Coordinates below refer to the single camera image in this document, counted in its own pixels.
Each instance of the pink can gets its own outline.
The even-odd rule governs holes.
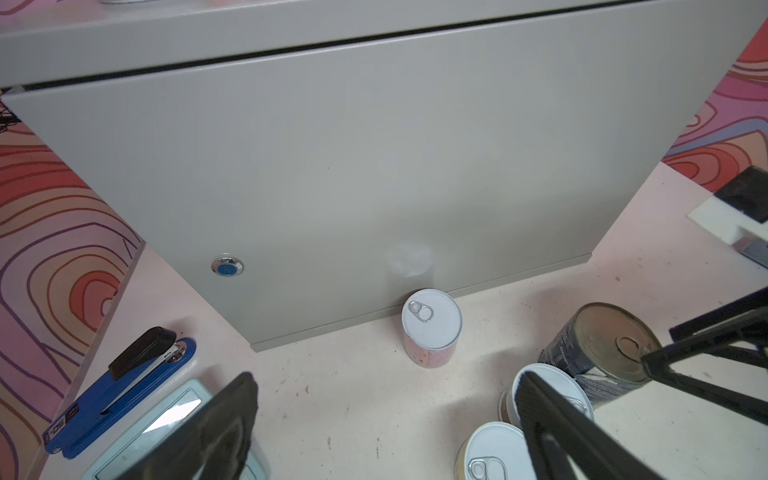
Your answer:
[[[445,292],[419,290],[402,308],[403,345],[420,366],[445,365],[462,332],[462,311]]]

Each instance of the small can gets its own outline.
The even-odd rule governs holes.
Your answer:
[[[429,368],[442,366],[456,350],[462,311],[447,293],[419,290],[402,308],[402,329],[402,343],[411,360]]]
[[[486,423],[462,444],[456,480],[536,480],[522,430],[503,422]]]
[[[598,407],[650,382],[640,358],[661,348],[648,326],[610,303],[588,303],[568,320],[538,361],[574,377]]]
[[[518,414],[518,405],[515,403],[515,393],[520,386],[520,378],[522,378],[525,372],[534,372],[539,375],[542,380],[557,390],[579,412],[594,422],[592,404],[584,390],[576,383],[576,380],[559,368],[547,365],[546,363],[532,363],[531,365],[524,366],[515,376],[512,384],[502,392],[498,398],[498,419],[501,422],[511,423],[517,427],[520,426],[520,415]]]

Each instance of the blue button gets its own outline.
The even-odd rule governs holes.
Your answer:
[[[220,275],[224,275],[224,276],[237,275],[237,267],[229,263],[222,263],[221,265],[217,266],[216,271]]]

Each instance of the cabinet top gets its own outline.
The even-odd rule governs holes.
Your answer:
[[[247,55],[598,0],[64,0],[0,16],[0,86]]]

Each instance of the blue stapler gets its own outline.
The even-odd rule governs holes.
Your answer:
[[[43,432],[45,451],[78,456],[188,362],[195,347],[192,339],[176,340],[172,330],[147,330]]]

